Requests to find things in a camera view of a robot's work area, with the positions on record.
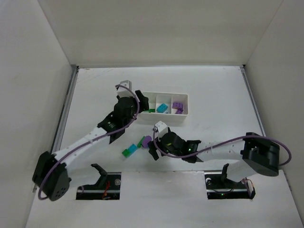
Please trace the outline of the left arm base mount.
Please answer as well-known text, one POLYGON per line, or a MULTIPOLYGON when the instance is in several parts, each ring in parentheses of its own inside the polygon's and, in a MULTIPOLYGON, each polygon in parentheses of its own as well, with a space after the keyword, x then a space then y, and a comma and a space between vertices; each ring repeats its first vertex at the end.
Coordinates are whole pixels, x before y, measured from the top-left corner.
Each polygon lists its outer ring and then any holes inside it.
POLYGON ((98 164, 91 166, 98 170, 99 178, 94 184, 78 187, 76 200, 119 200, 122 174, 107 172, 98 164))

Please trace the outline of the purple square lego brick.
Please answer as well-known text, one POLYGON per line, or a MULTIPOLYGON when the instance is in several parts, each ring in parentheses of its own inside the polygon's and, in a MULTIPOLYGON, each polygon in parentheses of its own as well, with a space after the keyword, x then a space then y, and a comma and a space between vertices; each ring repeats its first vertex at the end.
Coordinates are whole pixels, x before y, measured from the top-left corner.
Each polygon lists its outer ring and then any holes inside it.
POLYGON ((183 112, 183 103, 173 102, 172 103, 172 109, 176 109, 176 110, 179 110, 179 111, 183 112))

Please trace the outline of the green lego piece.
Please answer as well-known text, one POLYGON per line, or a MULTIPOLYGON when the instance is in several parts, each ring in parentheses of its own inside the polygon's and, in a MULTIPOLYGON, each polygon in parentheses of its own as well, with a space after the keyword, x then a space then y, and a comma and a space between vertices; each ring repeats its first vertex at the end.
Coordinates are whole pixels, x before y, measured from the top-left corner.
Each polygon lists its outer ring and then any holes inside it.
POLYGON ((143 143, 143 140, 145 139, 145 136, 143 136, 141 138, 141 140, 137 143, 137 148, 141 148, 142 147, 142 143, 143 143))

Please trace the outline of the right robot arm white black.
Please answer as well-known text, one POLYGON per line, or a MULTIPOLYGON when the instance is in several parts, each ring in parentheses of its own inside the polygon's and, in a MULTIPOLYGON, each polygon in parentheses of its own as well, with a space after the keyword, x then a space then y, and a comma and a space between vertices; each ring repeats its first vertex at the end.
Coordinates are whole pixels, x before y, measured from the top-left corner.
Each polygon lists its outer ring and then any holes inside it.
POLYGON ((240 182, 254 174, 276 177, 279 172, 280 147, 256 133, 246 133, 236 140, 203 143, 184 140, 174 132, 155 137, 147 144, 154 160, 160 156, 181 159, 188 163, 233 160, 222 168, 222 178, 240 182))

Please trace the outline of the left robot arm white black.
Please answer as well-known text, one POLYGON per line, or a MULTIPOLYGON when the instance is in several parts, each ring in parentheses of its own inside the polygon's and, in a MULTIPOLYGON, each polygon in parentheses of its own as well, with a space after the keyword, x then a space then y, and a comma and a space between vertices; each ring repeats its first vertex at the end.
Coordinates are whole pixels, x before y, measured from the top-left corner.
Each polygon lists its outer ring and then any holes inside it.
POLYGON ((124 87, 126 96, 117 95, 113 111, 86 136, 54 153, 42 153, 36 164, 32 181, 38 187, 38 199, 56 201, 75 182, 71 177, 78 162, 88 157, 94 147, 103 148, 121 137, 136 120, 137 115, 149 110, 149 99, 140 90, 132 92, 124 87))

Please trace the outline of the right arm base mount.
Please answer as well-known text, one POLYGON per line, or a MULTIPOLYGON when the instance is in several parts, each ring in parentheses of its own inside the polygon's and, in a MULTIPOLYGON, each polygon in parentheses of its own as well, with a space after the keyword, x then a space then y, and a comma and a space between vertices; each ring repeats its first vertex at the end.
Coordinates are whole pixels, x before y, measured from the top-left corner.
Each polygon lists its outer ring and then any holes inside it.
POLYGON ((204 173, 206 193, 209 200, 248 199, 256 195, 253 182, 247 178, 234 182, 227 178, 228 164, 222 171, 207 171, 204 173))

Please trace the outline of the small green lego brick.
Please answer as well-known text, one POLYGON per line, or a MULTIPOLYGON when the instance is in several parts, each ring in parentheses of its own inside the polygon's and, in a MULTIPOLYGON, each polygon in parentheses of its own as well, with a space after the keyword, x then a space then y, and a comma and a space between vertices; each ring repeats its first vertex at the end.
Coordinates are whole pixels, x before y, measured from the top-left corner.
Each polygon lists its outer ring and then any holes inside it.
POLYGON ((155 109, 149 109, 149 110, 143 111, 143 113, 155 113, 155 109))

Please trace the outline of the teal rounded printed lego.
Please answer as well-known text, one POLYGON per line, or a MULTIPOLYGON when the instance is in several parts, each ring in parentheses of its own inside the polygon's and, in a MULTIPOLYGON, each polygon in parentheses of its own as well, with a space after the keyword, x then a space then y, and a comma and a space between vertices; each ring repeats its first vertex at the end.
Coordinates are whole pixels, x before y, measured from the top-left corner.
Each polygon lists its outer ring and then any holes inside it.
POLYGON ((168 106, 165 103, 162 103, 156 108, 156 112, 165 113, 167 111, 167 109, 168 109, 168 106))

